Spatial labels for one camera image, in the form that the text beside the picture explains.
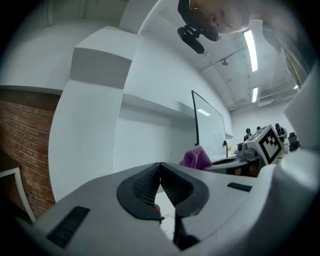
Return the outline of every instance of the black vent slot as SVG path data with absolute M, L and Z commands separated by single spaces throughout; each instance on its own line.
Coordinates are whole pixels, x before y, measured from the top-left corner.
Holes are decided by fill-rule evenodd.
M 250 192 L 252 189 L 252 186 L 242 185 L 242 184 L 234 183 L 234 182 L 231 182 L 226 186 L 229 188 L 233 188 L 233 189 L 241 190 L 241 191 L 245 191 L 245 192 Z
M 81 206 L 74 207 L 46 238 L 57 246 L 65 248 L 89 211 L 90 209 Z

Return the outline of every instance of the purple cloth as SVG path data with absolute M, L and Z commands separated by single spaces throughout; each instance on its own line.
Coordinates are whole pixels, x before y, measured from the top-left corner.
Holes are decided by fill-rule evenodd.
M 207 166 L 212 166 L 212 162 L 203 147 L 198 145 L 184 154 L 184 158 L 180 162 L 180 165 L 202 170 Z

